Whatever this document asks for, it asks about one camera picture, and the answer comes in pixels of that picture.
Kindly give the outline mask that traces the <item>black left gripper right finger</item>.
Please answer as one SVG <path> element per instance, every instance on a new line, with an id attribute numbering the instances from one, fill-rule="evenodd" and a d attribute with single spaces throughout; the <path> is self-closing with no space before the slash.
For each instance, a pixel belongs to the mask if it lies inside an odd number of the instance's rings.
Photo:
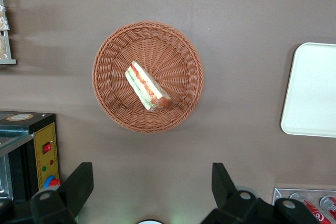
<path id="1" fill-rule="evenodd" d="M 301 202 L 280 198 L 266 203 L 248 190 L 238 190 L 222 163 L 212 164 L 212 193 L 217 207 L 202 223 L 318 223 Z"/>

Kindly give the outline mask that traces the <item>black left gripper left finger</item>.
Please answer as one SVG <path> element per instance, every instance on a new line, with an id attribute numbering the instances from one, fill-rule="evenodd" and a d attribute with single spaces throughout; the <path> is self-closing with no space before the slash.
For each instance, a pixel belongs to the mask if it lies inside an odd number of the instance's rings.
<path id="1" fill-rule="evenodd" d="M 30 200 L 34 223 L 76 223 L 94 189 L 91 162 L 81 163 L 59 186 L 45 188 Z"/>

